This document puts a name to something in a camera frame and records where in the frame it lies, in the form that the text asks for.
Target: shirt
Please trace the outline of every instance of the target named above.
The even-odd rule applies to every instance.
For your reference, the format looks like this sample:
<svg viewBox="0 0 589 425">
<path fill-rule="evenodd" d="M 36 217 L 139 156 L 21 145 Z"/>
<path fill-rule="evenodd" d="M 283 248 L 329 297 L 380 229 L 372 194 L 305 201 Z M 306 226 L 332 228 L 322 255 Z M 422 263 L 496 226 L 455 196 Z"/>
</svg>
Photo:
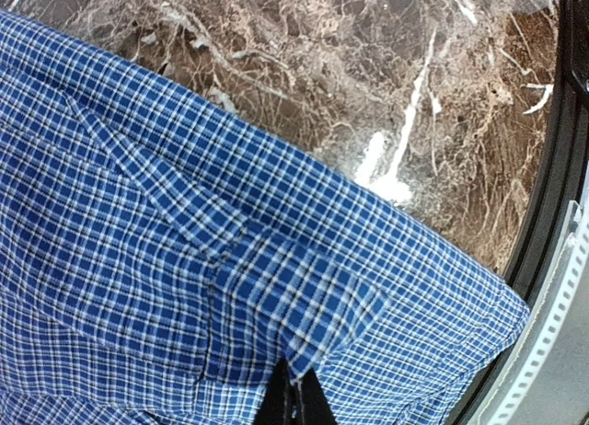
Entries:
<svg viewBox="0 0 589 425">
<path fill-rule="evenodd" d="M 0 421 L 442 423 L 528 316 L 431 229 L 182 86 L 0 12 Z"/>
</svg>

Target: marble surface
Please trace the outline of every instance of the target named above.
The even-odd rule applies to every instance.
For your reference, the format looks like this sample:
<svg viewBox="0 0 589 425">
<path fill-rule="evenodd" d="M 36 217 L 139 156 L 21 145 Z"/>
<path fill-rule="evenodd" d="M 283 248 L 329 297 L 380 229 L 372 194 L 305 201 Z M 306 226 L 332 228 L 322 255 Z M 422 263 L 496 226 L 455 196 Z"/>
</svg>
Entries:
<svg viewBox="0 0 589 425">
<path fill-rule="evenodd" d="M 195 90 L 493 270 L 533 187 L 555 0 L 0 0 Z"/>
</svg>

